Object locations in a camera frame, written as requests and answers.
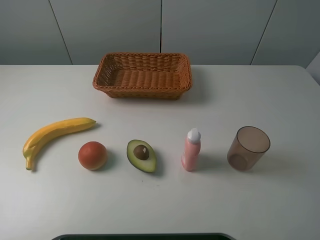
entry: woven basket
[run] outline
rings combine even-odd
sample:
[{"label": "woven basket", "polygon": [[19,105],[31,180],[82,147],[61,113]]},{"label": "woven basket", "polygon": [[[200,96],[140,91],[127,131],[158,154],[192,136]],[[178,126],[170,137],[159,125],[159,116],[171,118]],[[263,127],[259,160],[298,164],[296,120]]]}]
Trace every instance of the woven basket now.
[{"label": "woven basket", "polygon": [[176,100],[192,87],[190,62],[181,53],[108,53],[92,84],[111,98]]}]

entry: brown translucent cup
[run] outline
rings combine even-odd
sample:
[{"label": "brown translucent cup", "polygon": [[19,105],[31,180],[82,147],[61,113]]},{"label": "brown translucent cup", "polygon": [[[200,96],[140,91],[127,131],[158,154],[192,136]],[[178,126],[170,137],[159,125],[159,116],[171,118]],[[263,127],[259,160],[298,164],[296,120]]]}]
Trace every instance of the brown translucent cup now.
[{"label": "brown translucent cup", "polygon": [[248,171],[269,150],[270,145],[264,131],[254,126],[244,126],[236,133],[226,157],[234,169]]}]

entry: bottle cap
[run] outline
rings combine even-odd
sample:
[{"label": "bottle cap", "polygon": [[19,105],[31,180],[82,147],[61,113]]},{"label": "bottle cap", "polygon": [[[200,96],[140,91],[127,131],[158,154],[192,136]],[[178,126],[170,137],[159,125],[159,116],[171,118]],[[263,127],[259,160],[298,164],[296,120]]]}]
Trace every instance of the bottle cap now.
[{"label": "bottle cap", "polygon": [[187,135],[188,141],[192,144],[197,144],[200,142],[201,134],[198,132],[198,129],[192,128]]}]

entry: panel seam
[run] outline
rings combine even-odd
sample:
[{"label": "panel seam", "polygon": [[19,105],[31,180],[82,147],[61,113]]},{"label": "panel seam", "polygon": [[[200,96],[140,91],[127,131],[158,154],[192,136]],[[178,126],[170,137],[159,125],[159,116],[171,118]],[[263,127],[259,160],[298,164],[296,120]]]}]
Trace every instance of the panel seam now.
[{"label": "panel seam", "polygon": [[161,0],[161,8],[160,8],[160,53],[162,51],[162,2]]},{"label": "panel seam", "polygon": [[254,59],[255,59],[255,57],[256,57],[258,48],[259,48],[259,46],[260,46],[260,44],[261,44],[262,38],[264,37],[264,34],[265,34],[265,32],[266,32],[266,29],[267,29],[267,26],[268,26],[268,24],[269,24],[269,21],[270,21],[270,19],[271,19],[271,17],[272,17],[272,14],[274,13],[274,10],[275,10],[275,8],[276,8],[277,2],[278,2],[278,0],[275,1],[275,4],[274,4],[273,9],[272,9],[272,11],[271,11],[271,14],[270,14],[270,16],[269,16],[269,19],[268,19],[268,21],[266,22],[266,25],[265,25],[265,27],[264,27],[263,33],[262,33],[262,35],[261,35],[260,41],[259,41],[259,43],[258,43],[258,45],[257,45],[257,47],[256,47],[256,49],[255,49],[255,52],[254,52],[254,55],[253,55],[253,58],[252,58],[252,60],[251,60],[250,65],[252,65],[252,63],[254,62]]},{"label": "panel seam", "polygon": [[64,43],[64,46],[65,46],[66,52],[68,53],[68,57],[69,57],[69,59],[70,59],[71,65],[73,65],[73,62],[72,62],[72,59],[71,59],[71,57],[70,57],[70,53],[69,53],[69,51],[68,51],[66,41],[65,41],[64,36],[63,36],[63,34],[62,34],[62,32],[61,32],[61,29],[60,29],[60,26],[59,26],[59,23],[58,23],[58,20],[57,20],[57,17],[56,17],[55,11],[54,11],[54,9],[53,9],[53,7],[52,7],[52,5],[51,5],[50,0],[48,0],[48,2],[49,2],[49,5],[50,5],[50,8],[51,8],[51,10],[52,10],[52,13],[53,13],[53,16],[54,16],[54,19],[55,19],[56,25],[58,26],[59,32],[60,32],[60,34],[61,34],[62,41],[63,41],[63,43]]}]

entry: yellow banana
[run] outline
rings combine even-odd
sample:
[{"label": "yellow banana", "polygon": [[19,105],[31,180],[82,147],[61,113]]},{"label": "yellow banana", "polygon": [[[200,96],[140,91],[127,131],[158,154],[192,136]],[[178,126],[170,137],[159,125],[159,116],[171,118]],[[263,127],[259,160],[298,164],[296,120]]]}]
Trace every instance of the yellow banana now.
[{"label": "yellow banana", "polygon": [[96,124],[95,120],[87,117],[78,117],[57,121],[48,126],[40,128],[26,141],[23,146],[23,156],[26,159],[27,170],[32,170],[36,155],[51,140],[66,134],[80,132],[92,128]]}]

